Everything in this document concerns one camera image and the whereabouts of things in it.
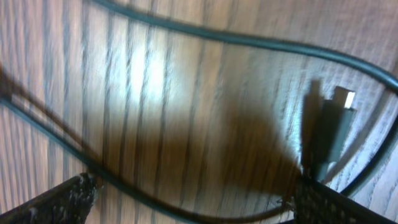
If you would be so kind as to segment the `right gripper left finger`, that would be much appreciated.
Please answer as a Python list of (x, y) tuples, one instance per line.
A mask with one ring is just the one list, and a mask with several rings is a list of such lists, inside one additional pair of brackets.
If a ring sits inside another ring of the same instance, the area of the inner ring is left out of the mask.
[(81, 173), (1, 215), (1, 223), (85, 223), (98, 198), (96, 178)]

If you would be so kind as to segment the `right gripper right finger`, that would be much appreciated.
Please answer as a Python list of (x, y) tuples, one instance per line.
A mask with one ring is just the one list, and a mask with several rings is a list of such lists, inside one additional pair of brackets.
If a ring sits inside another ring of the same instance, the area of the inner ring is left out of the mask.
[(394, 224), (312, 179), (302, 178), (294, 192), (294, 223)]

